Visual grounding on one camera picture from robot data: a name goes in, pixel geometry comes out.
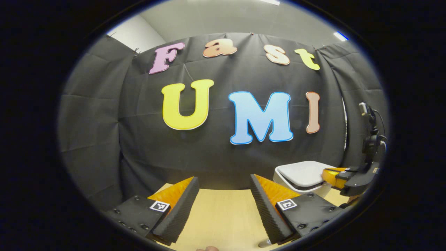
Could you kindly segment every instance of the black fabric backdrop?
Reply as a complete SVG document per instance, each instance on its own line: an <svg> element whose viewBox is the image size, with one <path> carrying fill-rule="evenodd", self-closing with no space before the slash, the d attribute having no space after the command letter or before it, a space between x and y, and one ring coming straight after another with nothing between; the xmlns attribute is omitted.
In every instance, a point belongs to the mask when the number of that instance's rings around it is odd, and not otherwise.
<svg viewBox="0 0 446 251"><path fill-rule="evenodd" d="M237 52L203 57L204 45L218 38L231 39ZM149 75L154 51L178 42L186 46L169 63L169 69ZM270 62L263 50L267 44L284 49L291 63L283 66ZM319 71L303 64L294 53L300 48L315 55ZM171 129L162 118L161 89L185 84L180 112L191 115L195 91L190 84L199 79L214 81L207 120L194 130ZM236 91L251 92L263 109L271 93L288 93L294 138L259 142L254 137L247 145L230 144L235 110L227 96ZM306 92L317 92L321 97L321 129L315 134L306 133ZM345 152L342 97L348 118ZM61 102L59 137L63 158L76 184L96 206L109 209L134 194L149 196L166 182L176 183L190 176L200 179L200 188L244 189L248 188L249 174L272 179L279 165L306 160L336 167L359 164L367 133L358 110L362 101L388 121L377 76L348 42L316 51L312 46L267 35L219 33L170 42L133 58L131 49L113 38L103 38L68 80ZM254 136L250 127L249 133Z"/></svg>

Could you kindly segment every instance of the blue letter m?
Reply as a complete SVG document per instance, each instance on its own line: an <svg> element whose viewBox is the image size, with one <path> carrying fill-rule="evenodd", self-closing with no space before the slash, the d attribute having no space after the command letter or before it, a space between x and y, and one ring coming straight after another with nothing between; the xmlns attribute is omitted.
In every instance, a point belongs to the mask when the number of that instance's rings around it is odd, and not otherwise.
<svg viewBox="0 0 446 251"><path fill-rule="evenodd" d="M235 135L231 137L231 143L241 145L252 142L252 136L248 134L248 123L260 142L265 139L271 122L273 132L269 135L269 140L279 142L293 139L288 116L290 99L288 93L274 92L263 111L250 92L229 94L229 100L235 106Z"/></svg>

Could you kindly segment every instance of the white lid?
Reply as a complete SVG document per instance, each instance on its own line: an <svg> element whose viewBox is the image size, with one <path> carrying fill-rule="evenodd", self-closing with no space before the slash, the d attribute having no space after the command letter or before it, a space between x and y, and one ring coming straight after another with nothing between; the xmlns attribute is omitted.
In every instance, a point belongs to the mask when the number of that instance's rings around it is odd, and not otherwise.
<svg viewBox="0 0 446 251"><path fill-rule="evenodd" d="M322 178L322 171L325 168L334 167L316 161L303 161L278 166L276 169L295 185L300 187L310 187L324 181Z"/></svg>

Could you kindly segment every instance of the white wall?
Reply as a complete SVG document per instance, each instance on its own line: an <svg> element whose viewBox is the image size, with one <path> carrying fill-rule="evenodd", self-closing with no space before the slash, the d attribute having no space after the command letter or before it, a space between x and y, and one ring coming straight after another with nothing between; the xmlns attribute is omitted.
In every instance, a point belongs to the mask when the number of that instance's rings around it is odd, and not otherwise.
<svg viewBox="0 0 446 251"><path fill-rule="evenodd" d="M137 52L144 52L166 43L158 32L140 15L127 19L107 32L107 35L112 35L113 33L115 33L112 36L113 38L132 50L139 48Z"/></svg>

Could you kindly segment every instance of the ceiling light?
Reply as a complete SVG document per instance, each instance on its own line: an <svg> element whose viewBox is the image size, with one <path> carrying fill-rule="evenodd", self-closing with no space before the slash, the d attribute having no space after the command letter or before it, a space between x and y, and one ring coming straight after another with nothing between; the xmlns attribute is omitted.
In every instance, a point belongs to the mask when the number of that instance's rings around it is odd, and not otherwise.
<svg viewBox="0 0 446 251"><path fill-rule="evenodd" d="M348 40L348 38L346 36L342 35L339 31L333 33L333 35L335 37L339 38L339 40L341 40L341 41L347 41Z"/></svg>
<svg viewBox="0 0 446 251"><path fill-rule="evenodd" d="M280 4L280 2L277 0L260 0L260 1L265 2L265 3L275 4L277 6L279 6L279 4Z"/></svg>

